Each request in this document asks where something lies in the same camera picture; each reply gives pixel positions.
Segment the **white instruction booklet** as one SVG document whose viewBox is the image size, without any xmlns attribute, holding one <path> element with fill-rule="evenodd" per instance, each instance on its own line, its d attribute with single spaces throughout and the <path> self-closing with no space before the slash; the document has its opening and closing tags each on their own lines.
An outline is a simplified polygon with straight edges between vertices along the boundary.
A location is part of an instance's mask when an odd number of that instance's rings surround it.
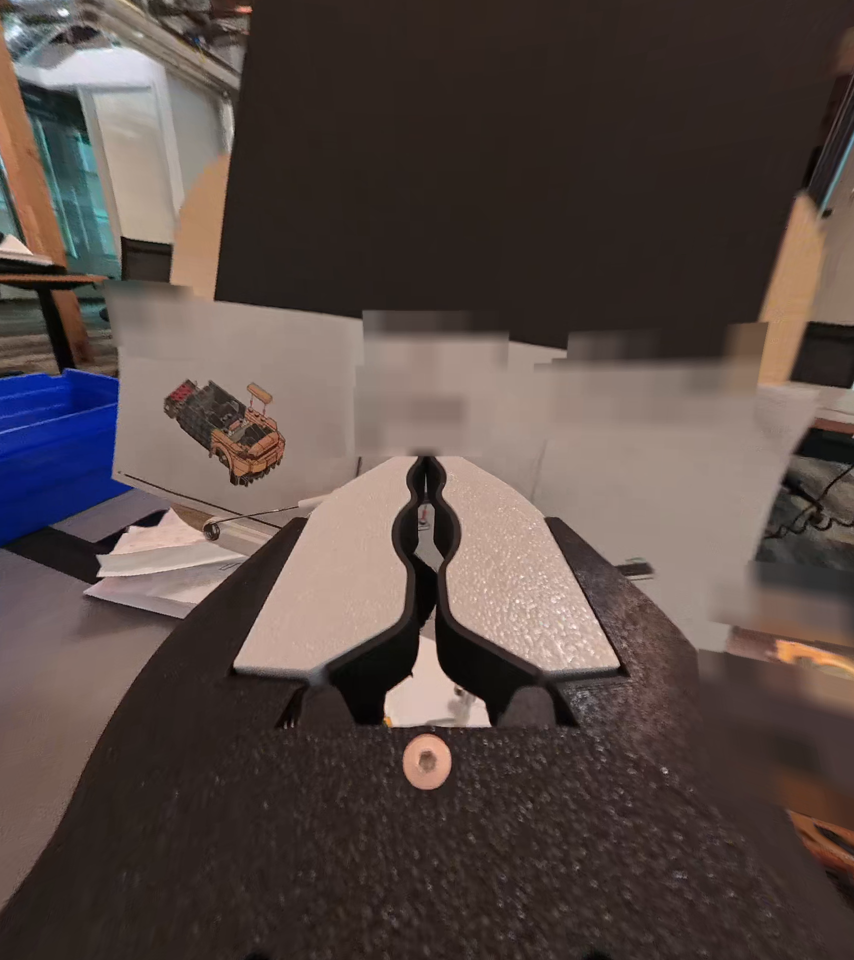
<svg viewBox="0 0 854 960">
<path fill-rule="evenodd" d="M 323 495 L 384 455 L 465 455 L 563 520 L 696 647 L 724 648 L 717 601 L 743 580 L 817 390 L 757 385 L 747 361 L 570 362 L 463 328 L 370 334 L 361 321 L 159 289 L 108 299 L 119 352 L 114 474 L 210 512 Z M 272 396 L 286 440 L 251 487 L 164 411 L 184 381 Z"/>
</svg>

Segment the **wooden post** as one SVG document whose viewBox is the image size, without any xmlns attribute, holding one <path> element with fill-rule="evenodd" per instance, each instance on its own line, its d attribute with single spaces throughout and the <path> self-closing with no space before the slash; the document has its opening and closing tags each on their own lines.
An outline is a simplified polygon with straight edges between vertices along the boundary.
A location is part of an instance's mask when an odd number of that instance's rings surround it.
<svg viewBox="0 0 854 960">
<path fill-rule="evenodd" d="M 0 18 L 0 158 L 25 244 L 61 267 L 66 253 L 61 227 L 23 101 Z M 92 361 L 86 328 L 72 290 L 37 293 L 53 354 L 61 370 Z"/>
</svg>

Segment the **dark board with wooden frame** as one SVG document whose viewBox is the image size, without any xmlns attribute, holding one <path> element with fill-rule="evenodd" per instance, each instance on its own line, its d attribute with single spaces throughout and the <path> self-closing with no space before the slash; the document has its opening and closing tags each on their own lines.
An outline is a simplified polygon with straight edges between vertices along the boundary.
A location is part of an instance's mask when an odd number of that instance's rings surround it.
<svg viewBox="0 0 854 960">
<path fill-rule="evenodd" d="M 854 2 L 253 2 L 205 298 L 760 357 Z"/>
</svg>

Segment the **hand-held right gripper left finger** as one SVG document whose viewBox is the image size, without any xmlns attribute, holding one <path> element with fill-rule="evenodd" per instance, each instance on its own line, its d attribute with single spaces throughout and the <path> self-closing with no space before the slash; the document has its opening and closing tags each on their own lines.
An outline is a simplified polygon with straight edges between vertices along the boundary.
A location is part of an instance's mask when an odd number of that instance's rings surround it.
<svg viewBox="0 0 854 960">
<path fill-rule="evenodd" d="M 235 673 L 332 687 L 357 724 L 383 724 L 437 601 L 437 573 L 418 556 L 426 474 L 425 458 L 393 457 L 313 509 Z"/>
</svg>

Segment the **large blue plastic bin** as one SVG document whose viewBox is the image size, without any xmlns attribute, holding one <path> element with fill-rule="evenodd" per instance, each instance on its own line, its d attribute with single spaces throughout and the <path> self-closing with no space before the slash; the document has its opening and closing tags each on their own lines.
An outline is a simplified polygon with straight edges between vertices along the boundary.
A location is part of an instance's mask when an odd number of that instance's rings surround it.
<svg viewBox="0 0 854 960">
<path fill-rule="evenodd" d="M 84 370 L 0 378 L 0 548 L 130 490 L 118 403 L 116 378 Z"/>
</svg>

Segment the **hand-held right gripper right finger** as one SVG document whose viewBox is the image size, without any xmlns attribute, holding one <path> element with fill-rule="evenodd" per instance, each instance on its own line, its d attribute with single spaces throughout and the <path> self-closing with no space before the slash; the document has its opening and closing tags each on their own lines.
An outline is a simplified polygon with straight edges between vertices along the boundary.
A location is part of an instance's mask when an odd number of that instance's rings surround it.
<svg viewBox="0 0 854 960">
<path fill-rule="evenodd" d="M 614 679 L 621 659 L 547 518 L 463 457 L 427 459 L 437 659 L 491 726 L 576 727 L 562 684 Z"/>
</svg>

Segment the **black monitor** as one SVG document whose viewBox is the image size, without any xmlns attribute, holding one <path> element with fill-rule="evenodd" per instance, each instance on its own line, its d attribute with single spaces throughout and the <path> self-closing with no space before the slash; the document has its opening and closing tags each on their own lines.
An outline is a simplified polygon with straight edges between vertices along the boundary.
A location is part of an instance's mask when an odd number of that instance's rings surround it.
<svg viewBox="0 0 854 960">
<path fill-rule="evenodd" d="M 809 385 L 853 389 L 854 325 L 808 322 L 790 380 Z"/>
<path fill-rule="evenodd" d="M 123 282 L 170 283 L 173 245 L 121 235 Z"/>
</svg>

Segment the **white paper sheets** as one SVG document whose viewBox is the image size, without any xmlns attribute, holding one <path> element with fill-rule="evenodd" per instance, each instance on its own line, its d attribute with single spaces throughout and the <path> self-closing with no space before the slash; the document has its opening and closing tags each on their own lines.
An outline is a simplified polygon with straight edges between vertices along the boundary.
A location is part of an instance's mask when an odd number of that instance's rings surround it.
<svg viewBox="0 0 854 960">
<path fill-rule="evenodd" d="M 97 555 L 85 595 L 172 618 L 186 618 L 248 556 L 225 549 L 165 510 L 154 525 L 129 526 Z"/>
</svg>

